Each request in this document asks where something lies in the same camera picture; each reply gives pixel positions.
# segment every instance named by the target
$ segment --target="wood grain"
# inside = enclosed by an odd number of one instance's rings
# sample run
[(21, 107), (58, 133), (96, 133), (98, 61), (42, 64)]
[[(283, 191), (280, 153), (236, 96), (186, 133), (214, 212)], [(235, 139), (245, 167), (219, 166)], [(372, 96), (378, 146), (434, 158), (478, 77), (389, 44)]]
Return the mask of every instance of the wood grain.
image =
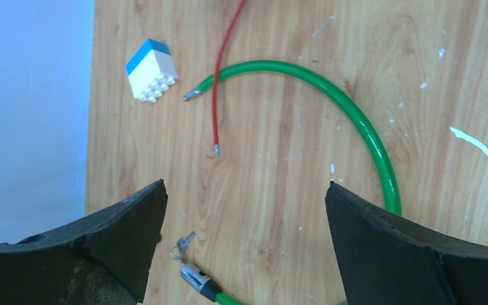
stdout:
[[(181, 100), (212, 73), (237, 5), (97, 1), (86, 213), (165, 180), (145, 304), (209, 304), (168, 256), (191, 231), (190, 257), (241, 300), (335, 304), (344, 292), (324, 208), (329, 182), (383, 204), (347, 117), (300, 81), (239, 76), (220, 88), (214, 158), (210, 93)], [(133, 99), (124, 69), (147, 37), (168, 43), (180, 73), (155, 104)], [(488, 146), (488, 1), (250, 0), (226, 64), (258, 58), (319, 72), (356, 101), (389, 151), (406, 218), (488, 245), (488, 157), (449, 130)]]

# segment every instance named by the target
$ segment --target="red cord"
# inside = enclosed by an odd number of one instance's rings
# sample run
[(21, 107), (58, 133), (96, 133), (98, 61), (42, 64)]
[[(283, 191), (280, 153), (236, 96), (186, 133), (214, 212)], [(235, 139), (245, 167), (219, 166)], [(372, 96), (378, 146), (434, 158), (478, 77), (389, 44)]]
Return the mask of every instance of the red cord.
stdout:
[(226, 50), (227, 42), (231, 37), (231, 32), (233, 31), (234, 26), (236, 25), (236, 21), (242, 12), (242, 9), (246, 5), (247, 0), (240, 1), (238, 9), (234, 14), (234, 17), (227, 29), (226, 35), (224, 36), (224, 40), (222, 42), (222, 46), (218, 51), (218, 57), (216, 58), (216, 68), (214, 69), (214, 81), (212, 83), (212, 133), (214, 135), (214, 145), (219, 145), (219, 138), (218, 138), (218, 79), (220, 76), (220, 68), (222, 65), (222, 59), (224, 57), (224, 53)]

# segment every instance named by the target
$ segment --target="blue lego brick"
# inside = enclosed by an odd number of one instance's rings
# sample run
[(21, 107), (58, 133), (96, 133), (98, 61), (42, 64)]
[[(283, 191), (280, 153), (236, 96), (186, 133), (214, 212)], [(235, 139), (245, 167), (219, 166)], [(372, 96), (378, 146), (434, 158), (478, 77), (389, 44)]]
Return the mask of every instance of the blue lego brick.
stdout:
[(165, 53), (167, 55), (171, 55), (169, 53), (169, 47), (165, 43), (161, 43), (159, 41), (153, 39), (147, 39), (145, 43), (135, 52), (135, 55), (130, 59), (130, 61), (126, 64), (126, 71), (128, 75), (132, 73), (132, 71), (139, 65), (141, 60), (151, 51), (158, 51)]

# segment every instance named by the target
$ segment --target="white paint spot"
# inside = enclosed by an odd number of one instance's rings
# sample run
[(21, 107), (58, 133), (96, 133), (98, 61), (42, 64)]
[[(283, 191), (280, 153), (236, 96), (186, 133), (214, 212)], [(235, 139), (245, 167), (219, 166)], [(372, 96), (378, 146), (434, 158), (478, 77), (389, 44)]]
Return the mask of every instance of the white paint spot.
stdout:
[(313, 37), (316, 37), (319, 32), (324, 29), (332, 20), (336, 19), (336, 14), (333, 14), (332, 16), (330, 16), (330, 18), (328, 18), (327, 21), (325, 21), (320, 27), (317, 28), (317, 30), (315, 30), (312, 34)]
[(488, 157), (488, 148), (487, 148), (487, 146), (485, 146), (484, 143), (481, 143), (479, 140), (475, 139), (474, 137), (467, 135), (465, 132), (462, 132), (461, 130), (454, 128), (452, 126), (450, 126), (450, 130), (451, 130), (451, 132), (454, 133), (454, 135), (456, 135), (457, 138), (461, 138), (461, 139), (471, 143), (472, 145), (476, 146), (481, 151), (483, 151), (484, 154)]
[(291, 160), (291, 159), (294, 159), (294, 158), (300, 158), (301, 156), (302, 156), (301, 154), (297, 154), (295, 156), (289, 156), (287, 158), (279, 159), (279, 160), (276, 160), (276, 161), (269, 161), (266, 164), (275, 164), (275, 163), (281, 162), (281, 161), (287, 161), (287, 160)]
[(327, 303), (321, 299), (317, 299), (316, 297), (314, 297), (313, 295), (311, 294), (306, 294), (306, 297), (309, 297), (310, 299), (313, 299), (315, 300), (317, 303), (319, 304), (322, 304), (322, 305), (327, 305)]

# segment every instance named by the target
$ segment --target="green hose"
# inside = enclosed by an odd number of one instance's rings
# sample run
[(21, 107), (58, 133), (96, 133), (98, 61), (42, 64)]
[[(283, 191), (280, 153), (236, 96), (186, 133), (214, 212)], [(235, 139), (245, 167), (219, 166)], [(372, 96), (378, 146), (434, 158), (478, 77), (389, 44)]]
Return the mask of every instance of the green hose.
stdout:
[[(379, 135), (375, 131), (375, 128), (373, 128), (373, 125), (371, 125), (369, 119), (351, 98), (323, 76), (298, 65), (277, 60), (253, 60), (226, 67), (220, 71), (219, 81), (223, 81), (237, 74), (257, 71), (279, 72), (299, 78), (314, 86), (335, 102), (353, 122), (371, 153), (383, 188), (384, 208), (391, 213), (401, 215), (399, 188), (386, 148), (384, 148)], [(212, 75), (207, 77), (197, 88), (185, 96), (185, 100), (208, 90), (212, 86), (213, 80)]]
[(216, 295), (216, 302), (221, 305), (243, 305), (241, 302), (233, 299), (230, 295), (223, 292)]

